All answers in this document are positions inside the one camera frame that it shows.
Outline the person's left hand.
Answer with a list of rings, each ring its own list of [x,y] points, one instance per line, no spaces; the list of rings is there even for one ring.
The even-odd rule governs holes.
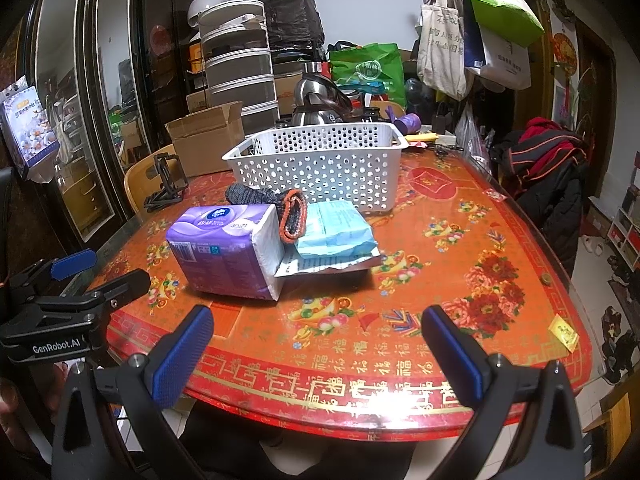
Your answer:
[[[51,447],[67,375],[67,364],[58,362],[1,378],[1,430],[17,451],[40,453]]]

